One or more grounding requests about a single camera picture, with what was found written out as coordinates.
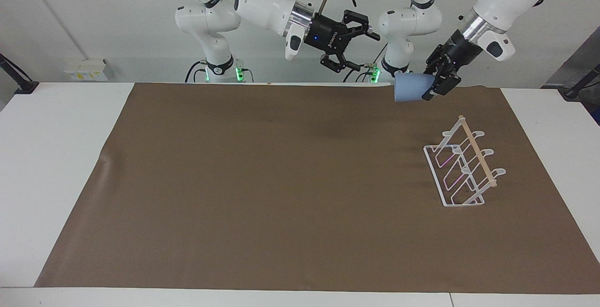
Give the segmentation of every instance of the green indicator light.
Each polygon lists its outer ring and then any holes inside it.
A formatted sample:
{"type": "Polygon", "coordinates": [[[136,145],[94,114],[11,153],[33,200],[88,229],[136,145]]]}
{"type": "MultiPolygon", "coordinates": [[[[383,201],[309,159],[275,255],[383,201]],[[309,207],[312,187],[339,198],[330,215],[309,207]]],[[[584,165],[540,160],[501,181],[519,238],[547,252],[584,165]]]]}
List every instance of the green indicator light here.
{"type": "Polygon", "coordinates": [[[379,82],[380,74],[381,74],[381,70],[379,70],[379,68],[375,68],[375,71],[371,74],[371,83],[379,82]]]}
{"type": "Polygon", "coordinates": [[[244,72],[242,72],[242,70],[240,68],[235,68],[235,72],[238,74],[238,82],[241,82],[244,80],[244,72]]]}

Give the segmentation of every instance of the white wall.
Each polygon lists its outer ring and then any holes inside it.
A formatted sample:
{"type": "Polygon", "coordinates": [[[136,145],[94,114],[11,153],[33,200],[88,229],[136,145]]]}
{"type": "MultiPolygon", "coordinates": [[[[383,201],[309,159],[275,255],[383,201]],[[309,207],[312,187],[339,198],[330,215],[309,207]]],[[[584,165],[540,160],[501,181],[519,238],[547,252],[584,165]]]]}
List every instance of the white wall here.
{"type": "MultiPolygon", "coordinates": [[[[118,81],[176,81],[189,65],[203,57],[193,39],[174,23],[178,6],[193,0],[46,0],[89,57],[107,59],[118,81]]],[[[302,0],[318,6],[321,0],[302,0]]],[[[600,0],[546,0],[519,19],[510,30],[517,54],[505,63],[481,55],[461,70],[463,85],[539,87],[600,25],[600,0]]],[[[411,69],[424,60],[456,29],[458,15],[469,12],[474,0],[437,0],[444,14],[442,29],[414,38],[411,69]]],[[[408,6],[407,0],[358,0],[358,12],[377,23],[379,15],[408,6]]],[[[348,0],[330,0],[325,14],[340,19],[348,0]]],[[[247,22],[226,35],[233,52],[252,68],[258,81],[341,81],[318,63],[319,51],[304,47],[293,63],[283,59],[283,38],[247,22]]],[[[383,42],[356,38],[347,58],[372,61],[383,42]]],[[[60,81],[66,77],[62,60],[81,59],[73,42],[45,8],[43,0],[0,0],[0,48],[35,79],[60,81]]]]}

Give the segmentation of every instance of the black band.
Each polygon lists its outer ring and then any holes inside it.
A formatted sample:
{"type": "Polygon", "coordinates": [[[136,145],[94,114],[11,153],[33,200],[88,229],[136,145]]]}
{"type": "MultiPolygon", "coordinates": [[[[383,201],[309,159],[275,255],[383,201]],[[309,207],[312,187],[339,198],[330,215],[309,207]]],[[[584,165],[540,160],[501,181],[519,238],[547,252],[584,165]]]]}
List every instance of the black band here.
{"type": "Polygon", "coordinates": [[[223,64],[219,64],[218,66],[216,66],[216,65],[214,65],[214,64],[212,64],[212,63],[210,63],[210,62],[208,62],[206,65],[208,66],[208,68],[209,68],[210,70],[212,70],[212,72],[213,72],[215,75],[223,75],[223,74],[225,74],[225,72],[226,72],[226,71],[227,71],[229,68],[231,68],[231,67],[233,66],[233,56],[231,56],[231,57],[229,58],[229,61],[227,61],[226,63],[223,63],[223,64]],[[220,72],[220,73],[217,73],[217,72],[215,71],[215,69],[216,69],[216,68],[220,68],[220,69],[221,69],[221,72],[220,72]]]}
{"type": "Polygon", "coordinates": [[[385,61],[385,56],[383,57],[383,60],[381,60],[381,66],[385,69],[386,72],[390,73],[392,77],[394,77],[394,74],[396,74],[396,72],[398,71],[405,73],[407,72],[407,70],[409,70],[409,64],[407,64],[406,67],[403,68],[398,68],[390,65],[385,61]]]}
{"type": "Polygon", "coordinates": [[[411,6],[416,6],[418,9],[423,10],[427,9],[435,3],[435,0],[429,0],[429,2],[425,2],[424,4],[420,4],[414,0],[411,0],[411,6]]]}
{"type": "Polygon", "coordinates": [[[210,9],[213,8],[214,6],[216,6],[221,0],[210,0],[208,2],[204,3],[204,6],[206,6],[206,8],[210,9]]]}

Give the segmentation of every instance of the blue object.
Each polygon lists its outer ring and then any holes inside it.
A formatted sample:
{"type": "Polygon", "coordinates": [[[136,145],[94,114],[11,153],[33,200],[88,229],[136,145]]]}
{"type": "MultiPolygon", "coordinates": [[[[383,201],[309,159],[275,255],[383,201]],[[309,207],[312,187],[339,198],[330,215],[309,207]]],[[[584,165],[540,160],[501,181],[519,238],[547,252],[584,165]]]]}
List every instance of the blue object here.
{"type": "Polygon", "coordinates": [[[434,80],[435,76],[427,74],[396,74],[396,102],[422,100],[423,94],[431,88],[434,80]]]}
{"type": "Polygon", "coordinates": [[[596,109],[596,111],[592,112],[592,117],[596,120],[596,123],[600,125],[600,108],[596,109]]]}

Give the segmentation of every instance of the wrinkle in brown mat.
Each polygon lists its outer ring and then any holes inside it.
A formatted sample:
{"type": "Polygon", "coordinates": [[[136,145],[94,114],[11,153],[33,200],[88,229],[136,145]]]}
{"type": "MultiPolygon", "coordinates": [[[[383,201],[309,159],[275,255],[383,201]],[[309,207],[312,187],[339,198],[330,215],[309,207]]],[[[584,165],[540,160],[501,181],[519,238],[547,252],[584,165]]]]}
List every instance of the wrinkle in brown mat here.
{"type": "Polygon", "coordinates": [[[600,266],[499,90],[137,84],[36,286],[598,294],[600,266]],[[508,171],[482,207],[422,150],[459,114],[508,171]]]}

